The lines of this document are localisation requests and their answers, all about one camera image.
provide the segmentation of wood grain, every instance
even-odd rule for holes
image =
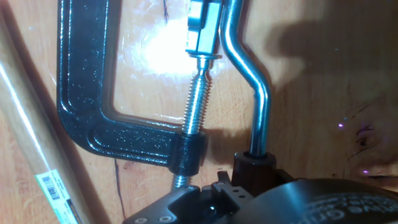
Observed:
[[[120,113],[182,122],[195,69],[182,52],[185,36],[180,37],[187,2],[168,1],[165,26],[162,1],[123,1],[114,95]],[[374,181],[362,173],[398,171],[397,4],[250,2],[243,39],[272,82],[269,149],[278,167],[294,177],[350,178],[398,189],[396,182]],[[68,146],[65,152],[91,212],[98,215],[96,222],[121,223],[166,194],[171,183],[167,169],[92,155],[71,144],[63,132],[54,107],[56,1],[8,0],[3,5],[25,69]],[[215,181],[217,170],[230,170],[233,153],[249,146],[252,90],[226,57],[215,63],[211,77],[204,124],[210,143],[193,180],[197,185]],[[1,118],[2,222],[55,223],[9,130]]]
[[[79,222],[94,223],[75,175],[44,112],[0,13],[0,108],[34,175],[56,170]]]

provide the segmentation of black c-clamp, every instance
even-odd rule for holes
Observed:
[[[253,156],[265,156],[270,93],[263,74],[238,42],[244,0],[223,4],[221,44],[255,91]],[[58,0],[57,109],[69,136],[92,153],[166,166],[176,175],[198,173],[203,133],[117,113],[112,106],[121,1]]]

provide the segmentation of black plastic part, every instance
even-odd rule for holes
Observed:
[[[205,133],[200,132],[191,136],[176,135],[175,147],[170,155],[169,170],[173,174],[185,177],[198,174],[204,148]]]
[[[241,186],[257,197],[267,190],[286,183],[275,169],[276,158],[267,153],[264,157],[252,157],[248,152],[235,154],[232,186]]]
[[[172,149],[185,147],[180,127],[119,114],[112,104],[121,1],[58,0],[58,10],[57,109],[68,135],[101,156],[169,166]],[[187,154],[195,167],[181,168],[192,174],[200,157]]]
[[[365,224],[396,221],[396,194],[352,180],[315,179],[284,184],[256,197],[228,223]]]
[[[233,187],[229,182],[216,182],[211,189],[213,198],[228,213],[235,213],[253,200],[253,196],[242,187]]]
[[[217,172],[217,177],[218,177],[218,181],[222,181],[222,182],[226,182],[231,184],[231,180],[229,179],[229,175],[228,172],[224,171],[218,171]]]
[[[189,224],[214,223],[225,215],[212,197],[211,186],[203,187],[199,197],[186,204],[172,204],[170,211],[178,217],[180,223]]]
[[[169,194],[162,197],[152,205],[144,208],[132,217],[126,219],[123,224],[140,223],[136,221],[139,219],[145,219],[145,224],[160,223],[159,220],[166,217],[170,220],[166,223],[181,223],[175,215],[175,212],[172,211],[173,208],[174,210],[178,210],[178,208],[184,208],[186,205],[190,204],[191,201],[196,200],[199,196],[199,187],[180,187],[171,191]]]

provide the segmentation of barcode label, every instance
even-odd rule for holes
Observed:
[[[42,178],[45,188],[47,188],[48,192],[50,193],[50,196],[52,200],[58,200],[60,198],[57,190],[54,188],[54,183],[52,182],[50,177],[43,177]]]
[[[76,211],[57,170],[36,175],[36,180],[47,197],[54,213],[61,224],[79,224]]]

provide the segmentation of barcode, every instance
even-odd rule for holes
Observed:
[[[60,196],[54,187],[52,179],[50,177],[43,177],[42,180],[45,184],[45,188],[47,188],[48,192],[50,193],[52,200],[58,200]]]

